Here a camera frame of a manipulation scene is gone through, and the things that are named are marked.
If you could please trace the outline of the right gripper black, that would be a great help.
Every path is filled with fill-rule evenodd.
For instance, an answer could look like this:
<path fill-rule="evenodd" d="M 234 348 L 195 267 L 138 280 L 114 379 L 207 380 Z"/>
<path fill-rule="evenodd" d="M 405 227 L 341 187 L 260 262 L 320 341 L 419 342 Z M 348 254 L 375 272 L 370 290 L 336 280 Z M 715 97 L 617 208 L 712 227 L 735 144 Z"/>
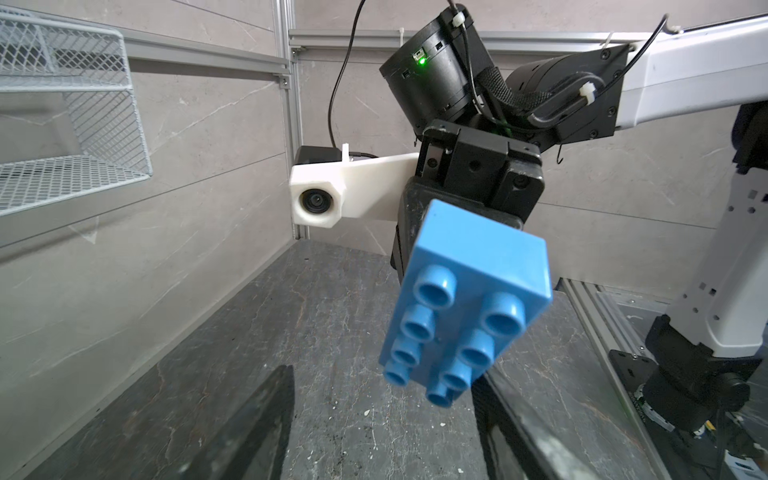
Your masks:
<path fill-rule="evenodd" d="M 391 266 L 405 276 L 433 200 L 521 230 L 545 188 L 537 145 L 455 123 L 424 130 L 415 175 L 399 200 Z"/>

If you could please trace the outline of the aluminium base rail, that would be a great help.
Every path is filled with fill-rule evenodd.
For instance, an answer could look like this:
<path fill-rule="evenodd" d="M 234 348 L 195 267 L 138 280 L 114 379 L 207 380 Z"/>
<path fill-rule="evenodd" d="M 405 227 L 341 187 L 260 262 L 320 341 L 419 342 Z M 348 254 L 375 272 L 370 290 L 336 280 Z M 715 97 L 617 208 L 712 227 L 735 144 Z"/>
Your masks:
<path fill-rule="evenodd" d="M 767 351 L 707 360 L 660 323 L 655 298 L 562 278 L 654 473 L 661 479 L 767 476 Z"/>

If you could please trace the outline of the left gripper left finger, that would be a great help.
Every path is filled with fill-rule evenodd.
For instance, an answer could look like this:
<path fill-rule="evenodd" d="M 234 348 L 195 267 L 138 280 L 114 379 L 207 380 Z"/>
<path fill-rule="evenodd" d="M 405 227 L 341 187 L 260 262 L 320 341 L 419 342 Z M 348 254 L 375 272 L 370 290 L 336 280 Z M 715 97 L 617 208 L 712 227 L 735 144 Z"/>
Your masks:
<path fill-rule="evenodd" d="M 294 369 L 278 366 L 202 450 L 181 479 L 279 479 L 295 408 Z"/>

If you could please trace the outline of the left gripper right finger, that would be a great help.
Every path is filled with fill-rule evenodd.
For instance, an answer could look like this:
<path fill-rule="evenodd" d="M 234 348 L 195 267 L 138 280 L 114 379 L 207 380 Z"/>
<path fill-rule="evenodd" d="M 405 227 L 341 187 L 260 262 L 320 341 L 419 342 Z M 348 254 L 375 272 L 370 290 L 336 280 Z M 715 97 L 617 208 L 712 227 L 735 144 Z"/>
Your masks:
<path fill-rule="evenodd" d="M 490 479 L 597 479 L 498 368 L 471 387 L 476 427 Z"/>

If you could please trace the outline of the light blue long lego brick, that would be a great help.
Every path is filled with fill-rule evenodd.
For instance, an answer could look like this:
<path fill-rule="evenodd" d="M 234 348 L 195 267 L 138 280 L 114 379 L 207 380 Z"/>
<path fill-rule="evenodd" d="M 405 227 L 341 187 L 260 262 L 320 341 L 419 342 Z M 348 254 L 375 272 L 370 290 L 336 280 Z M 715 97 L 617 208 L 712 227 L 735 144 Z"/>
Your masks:
<path fill-rule="evenodd" d="M 441 200 L 413 244 L 379 362 L 450 407 L 553 299 L 546 242 Z"/>

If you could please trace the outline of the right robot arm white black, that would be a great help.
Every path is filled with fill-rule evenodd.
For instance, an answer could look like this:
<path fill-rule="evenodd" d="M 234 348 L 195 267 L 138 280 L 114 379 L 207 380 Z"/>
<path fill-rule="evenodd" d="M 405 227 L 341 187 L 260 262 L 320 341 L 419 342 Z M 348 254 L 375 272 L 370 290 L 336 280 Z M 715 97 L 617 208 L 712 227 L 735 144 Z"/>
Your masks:
<path fill-rule="evenodd" d="M 763 1 L 471 1 L 481 31 L 649 32 L 763 14 Z M 548 247 L 553 280 L 672 300 L 690 284 L 725 210 L 735 108 L 640 124 L 553 148 L 527 230 Z"/>

